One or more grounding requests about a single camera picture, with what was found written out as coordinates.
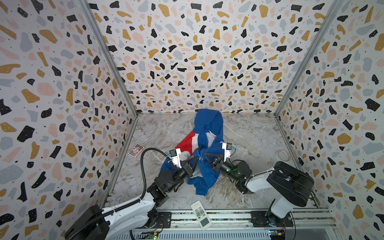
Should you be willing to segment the blue red white jacket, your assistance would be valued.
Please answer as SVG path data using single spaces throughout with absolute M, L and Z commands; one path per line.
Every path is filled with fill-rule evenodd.
M 181 150 L 181 161 L 191 156 L 198 157 L 197 160 L 192 161 L 192 164 L 197 163 L 201 175 L 188 179 L 188 184 L 195 187 L 197 195 L 206 196 L 219 178 L 220 173 L 213 171 L 204 153 L 224 155 L 223 124 L 224 120 L 220 112 L 209 109 L 199 110 L 195 117 L 194 129 L 176 146 L 176 149 Z

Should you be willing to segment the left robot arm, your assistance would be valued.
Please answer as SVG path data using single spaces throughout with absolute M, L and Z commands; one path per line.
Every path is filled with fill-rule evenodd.
M 193 175 L 198 159 L 190 157 L 174 172 L 161 171 L 143 196 L 103 209 L 97 205 L 88 208 L 67 230 L 65 239 L 112 240 L 133 229 L 156 225 L 159 218 L 157 208 L 167 201 L 167 193 L 176 192 Z

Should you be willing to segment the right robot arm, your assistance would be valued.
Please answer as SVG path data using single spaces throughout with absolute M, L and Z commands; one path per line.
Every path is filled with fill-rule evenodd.
M 233 180 L 243 195 L 265 189 L 275 189 L 279 193 L 267 211 L 251 212 L 254 227 L 292 227 L 294 223 L 293 219 L 289 219 L 290 212 L 296 207 L 306 207 L 308 200 L 315 197 L 314 179 L 285 162 L 278 161 L 271 169 L 254 175 L 243 160 L 236 160 L 234 165 L 219 154 L 204 153 L 204 157 L 214 172 Z

